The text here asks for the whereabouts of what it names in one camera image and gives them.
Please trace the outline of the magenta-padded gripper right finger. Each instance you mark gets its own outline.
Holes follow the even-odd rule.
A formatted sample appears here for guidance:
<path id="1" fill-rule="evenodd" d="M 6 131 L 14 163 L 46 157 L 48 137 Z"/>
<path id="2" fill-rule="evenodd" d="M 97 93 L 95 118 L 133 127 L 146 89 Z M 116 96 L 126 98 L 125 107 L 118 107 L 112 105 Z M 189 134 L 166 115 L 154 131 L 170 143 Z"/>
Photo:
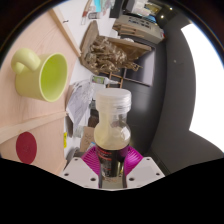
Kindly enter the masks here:
<path id="1" fill-rule="evenodd" d="M 143 157 L 130 147 L 123 165 L 123 186 L 126 189 L 143 187 L 164 177 L 151 157 Z"/>

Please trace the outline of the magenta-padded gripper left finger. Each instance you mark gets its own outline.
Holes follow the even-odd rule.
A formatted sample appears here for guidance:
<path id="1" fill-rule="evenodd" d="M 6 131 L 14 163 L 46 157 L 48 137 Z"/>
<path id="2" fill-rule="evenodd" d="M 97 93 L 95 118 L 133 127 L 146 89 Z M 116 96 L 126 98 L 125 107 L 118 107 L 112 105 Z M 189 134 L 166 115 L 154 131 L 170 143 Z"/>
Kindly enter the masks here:
<path id="1" fill-rule="evenodd" d="M 72 158 L 60 176 L 81 187 L 99 189 L 102 177 L 96 147 L 91 147 L 81 157 Z"/>

